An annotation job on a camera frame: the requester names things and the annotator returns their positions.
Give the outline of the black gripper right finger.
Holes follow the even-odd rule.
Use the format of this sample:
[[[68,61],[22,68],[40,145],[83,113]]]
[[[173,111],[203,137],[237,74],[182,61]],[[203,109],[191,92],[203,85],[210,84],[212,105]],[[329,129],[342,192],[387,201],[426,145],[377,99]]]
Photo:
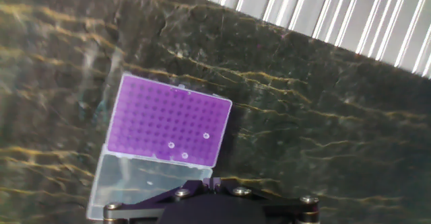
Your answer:
[[[319,199],[310,195],[284,198],[272,192],[241,184],[234,178],[212,178],[212,190],[234,200],[250,200],[267,218],[287,218],[288,223],[320,223]]]

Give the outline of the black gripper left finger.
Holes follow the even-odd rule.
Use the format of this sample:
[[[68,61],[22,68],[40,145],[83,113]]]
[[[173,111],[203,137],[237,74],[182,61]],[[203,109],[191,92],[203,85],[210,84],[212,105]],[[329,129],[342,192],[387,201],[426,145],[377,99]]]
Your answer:
[[[211,178],[187,180],[182,186],[135,204],[110,202],[103,208],[103,224],[157,223],[169,206],[182,200],[208,194]]]

